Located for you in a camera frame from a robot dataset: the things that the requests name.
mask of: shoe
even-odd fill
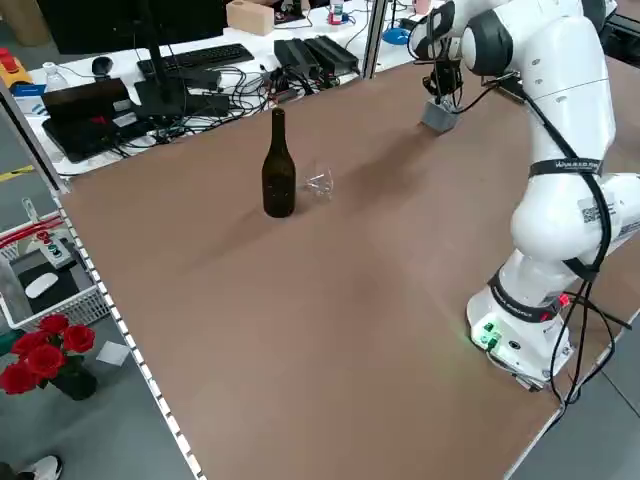
[[[18,474],[19,479],[58,480],[62,474],[62,460],[55,455],[49,455],[38,460]]]

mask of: monitor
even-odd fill
[[[202,112],[206,96],[191,95],[184,79],[168,78],[160,45],[222,35],[223,0],[38,0],[60,53],[96,54],[148,48],[154,76],[135,84],[148,117]]]
[[[98,54],[146,48],[142,15],[134,0],[38,0],[61,54]],[[222,0],[150,0],[160,44],[222,35]]]

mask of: wine glass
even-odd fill
[[[303,169],[303,182],[298,189],[310,192],[314,197],[331,200],[333,192],[333,175],[331,169],[319,162],[313,161],[311,165]]]

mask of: rose bouquet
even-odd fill
[[[18,361],[0,374],[0,389],[9,395],[29,392],[49,383],[74,400],[90,397],[97,382],[83,366],[82,355],[93,347],[95,332],[84,325],[69,326],[62,314],[42,319],[37,332],[27,333],[11,348]]]

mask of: white sneaker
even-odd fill
[[[33,480],[58,480],[62,473],[62,460],[60,457],[49,455],[25,468],[20,473],[32,473],[34,475]]]

